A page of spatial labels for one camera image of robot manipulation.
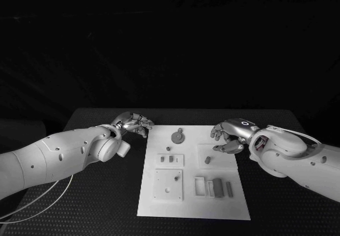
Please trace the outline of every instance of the small gray piece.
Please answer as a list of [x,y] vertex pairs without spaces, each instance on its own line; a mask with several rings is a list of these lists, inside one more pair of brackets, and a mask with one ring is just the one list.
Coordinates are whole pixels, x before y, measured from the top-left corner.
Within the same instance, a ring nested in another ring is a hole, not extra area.
[[232,184],[231,184],[231,182],[226,182],[226,190],[228,190],[228,196],[229,196],[229,198],[232,198],[233,194],[232,194]]
[[208,156],[208,157],[206,157],[206,160],[205,160],[205,163],[209,164],[209,163],[210,163],[210,160],[212,160],[212,158]]
[[222,198],[225,196],[223,193],[223,186],[222,186],[222,179],[215,178],[212,180],[212,185],[213,185],[213,193],[216,198]]

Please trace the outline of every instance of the table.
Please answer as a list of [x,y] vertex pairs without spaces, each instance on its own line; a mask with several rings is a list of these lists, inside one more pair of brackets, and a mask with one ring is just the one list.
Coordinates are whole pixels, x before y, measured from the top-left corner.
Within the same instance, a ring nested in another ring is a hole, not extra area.
[[[124,111],[147,116],[160,125],[215,125],[229,118],[244,118],[258,127],[268,124],[304,132],[287,110],[229,109],[123,109],[84,108],[71,117],[66,130],[110,123]],[[75,174],[65,196],[36,218],[9,225],[4,235],[105,236],[105,235],[339,235],[340,203],[327,199],[290,178],[271,176],[249,159],[249,151],[236,154],[239,176],[251,221],[137,217],[140,184],[147,139],[128,133],[131,149],[121,158],[97,162]],[[55,201],[68,184],[62,180],[46,196],[12,220],[38,213]],[[29,189],[20,206],[50,184]]]

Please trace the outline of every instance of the robotic hand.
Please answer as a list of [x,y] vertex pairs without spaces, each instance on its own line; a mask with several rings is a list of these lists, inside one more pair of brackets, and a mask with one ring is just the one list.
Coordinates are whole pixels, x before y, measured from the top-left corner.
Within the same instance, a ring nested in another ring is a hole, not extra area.
[[[294,135],[311,139],[317,144],[307,145]],[[310,136],[268,126],[259,129],[257,125],[239,118],[218,124],[210,137],[219,140],[223,135],[226,144],[215,146],[213,150],[231,154],[249,145],[251,160],[277,177],[290,177],[303,187],[340,202],[340,148],[321,144]]]
[[125,112],[111,124],[49,135],[25,148],[0,154],[0,200],[20,190],[65,179],[89,163],[108,161],[115,153],[124,157],[130,145],[127,131],[147,137],[154,123],[144,116]]

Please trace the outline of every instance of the dark textured table surface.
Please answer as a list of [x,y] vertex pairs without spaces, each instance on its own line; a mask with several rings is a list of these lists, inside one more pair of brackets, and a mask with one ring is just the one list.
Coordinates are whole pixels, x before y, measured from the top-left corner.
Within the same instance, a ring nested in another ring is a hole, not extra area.
[[[294,114],[284,110],[197,109],[78,109],[65,131],[110,123],[124,111],[147,116],[159,125],[216,125],[244,118],[259,127],[268,124],[303,132]],[[290,178],[271,176],[249,159],[236,154],[239,176],[251,221],[137,217],[147,139],[128,133],[125,158],[115,156],[75,174],[72,185],[55,206],[36,218],[9,225],[4,235],[340,235],[340,203],[311,192]],[[12,220],[38,213],[61,195],[69,178]],[[29,189],[20,206],[52,184]]]

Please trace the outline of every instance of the gray round object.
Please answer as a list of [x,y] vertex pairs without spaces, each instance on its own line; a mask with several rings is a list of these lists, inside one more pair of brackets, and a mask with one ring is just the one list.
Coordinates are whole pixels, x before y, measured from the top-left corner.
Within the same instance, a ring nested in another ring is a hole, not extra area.
[[184,135],[180,132],[172,134],[172,141],[174,144],[182,144],[184,141]]

